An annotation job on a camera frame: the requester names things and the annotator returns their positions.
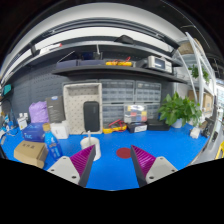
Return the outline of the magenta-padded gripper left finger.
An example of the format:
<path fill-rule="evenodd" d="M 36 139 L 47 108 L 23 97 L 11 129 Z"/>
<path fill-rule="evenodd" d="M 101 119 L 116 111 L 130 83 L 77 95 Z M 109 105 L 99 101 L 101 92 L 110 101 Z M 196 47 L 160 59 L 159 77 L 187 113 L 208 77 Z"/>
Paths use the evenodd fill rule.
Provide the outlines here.
<path fill-rule="evenodd" d="M 95 155 L 95 146 L 89 146 L 71 157 L 62 156 L 48 169 L 48 172 L 81 187 L 85 187 Z"/>

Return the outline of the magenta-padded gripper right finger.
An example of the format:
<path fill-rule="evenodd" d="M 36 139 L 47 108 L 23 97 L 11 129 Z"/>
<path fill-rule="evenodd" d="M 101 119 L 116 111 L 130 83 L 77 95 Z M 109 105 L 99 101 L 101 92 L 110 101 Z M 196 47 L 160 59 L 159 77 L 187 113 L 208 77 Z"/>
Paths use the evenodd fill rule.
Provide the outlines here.
<path fill-rule="evenodd" d="M 137 146 L 131 146 L 130 154 L 140 187 L 177 172 L 165 157 L 155 157 Z"/>

